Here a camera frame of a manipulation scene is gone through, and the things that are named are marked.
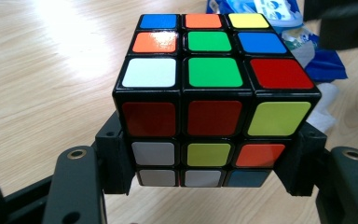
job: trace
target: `blue sticker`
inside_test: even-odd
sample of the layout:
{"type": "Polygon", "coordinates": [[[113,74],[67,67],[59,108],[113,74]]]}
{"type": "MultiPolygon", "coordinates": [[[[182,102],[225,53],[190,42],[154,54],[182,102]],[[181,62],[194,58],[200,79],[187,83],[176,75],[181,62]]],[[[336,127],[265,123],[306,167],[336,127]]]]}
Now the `blue sticker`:
{"type": "Polygon", "coordinates": [[[141,29],[173,29],[176,27],[174,14],[147,14],[140,25],[141,29]]]}
{"type": "Polygon", "coordinates": [[[286,53],[283,43],[273,33],[239,33],[243,49],[249,53],[286,53]]]}
{"type": "Polygon", "coordinates": [[[269,177],[269,171],[244,171],[237,170],[231,173],[227,187],[259,188],[269,177]]]}

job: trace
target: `wooden table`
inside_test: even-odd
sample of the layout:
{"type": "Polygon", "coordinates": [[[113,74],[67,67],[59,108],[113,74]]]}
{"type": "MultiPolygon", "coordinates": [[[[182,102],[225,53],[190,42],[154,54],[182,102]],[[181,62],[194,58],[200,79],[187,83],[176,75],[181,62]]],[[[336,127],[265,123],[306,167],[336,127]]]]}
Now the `wooden table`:
{"type": "MultiPolygon", "coordinates": [[[[115,111],[111,91],[140,14],[205,11],[204,0],[0,0],[0,187],[5,195],[54,171],[69,147],[90,145],[115,111]]],[[[358,49],[339,53],[348,80],[331,106],[327,148],[358,147],[358,49]]],[[[106,196],[109,223],[318,223],[315,193],[141,188],[106,196]]]]}

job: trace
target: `plastic packaging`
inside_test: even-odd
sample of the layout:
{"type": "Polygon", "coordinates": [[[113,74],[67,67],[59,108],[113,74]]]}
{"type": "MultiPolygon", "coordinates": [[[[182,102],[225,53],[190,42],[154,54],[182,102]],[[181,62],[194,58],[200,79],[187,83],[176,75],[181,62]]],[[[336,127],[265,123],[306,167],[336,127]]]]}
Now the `plastic packaging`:
{"type": "Polygon", "coordinates": [[[284,31],[282,33],[282,39],[284,44],[289,48],[296,56],[296,50],[301,50],[303,54],[312,54],[312,60],[305,66],[305,70],[312,80],[316,82],[331,82],[335,79],[348,78],[345,71],[345,66],[339,59],[339,56],[335,50],[321,49],[318,47],[319,36],[315,35],[305,26],[284,31]],[[313,52],[308,50],[305,52],[304,48],[307,44],[312,43],[313,52]]]}
{"type": "Polygon", "coordinates": [[[210,0],[208,6],[214,13],[262,13],[277,33],[303,24],[295,0],[210,0]]]}

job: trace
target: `rubik's cube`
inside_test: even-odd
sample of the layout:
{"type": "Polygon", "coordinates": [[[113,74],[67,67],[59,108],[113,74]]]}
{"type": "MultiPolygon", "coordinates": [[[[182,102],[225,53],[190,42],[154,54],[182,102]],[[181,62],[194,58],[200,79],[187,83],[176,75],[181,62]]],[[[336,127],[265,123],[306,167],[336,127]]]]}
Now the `rubik's cube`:
{"type": "Polygon", "coordinates": [[[321,94],[261,14],[142,15],[113,90],[140,185],[260,187],[321,94]]]}

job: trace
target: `yellow sticker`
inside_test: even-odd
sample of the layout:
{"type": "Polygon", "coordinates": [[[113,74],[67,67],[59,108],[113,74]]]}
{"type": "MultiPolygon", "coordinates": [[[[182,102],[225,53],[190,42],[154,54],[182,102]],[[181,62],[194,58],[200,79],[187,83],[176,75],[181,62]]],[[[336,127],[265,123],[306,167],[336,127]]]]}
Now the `yellow sticker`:
{"type": "Polygon", "coordinates": [[[232,13],[228,15],[235,28],[268,28],[269,23],[258,13],[232,13]]]}

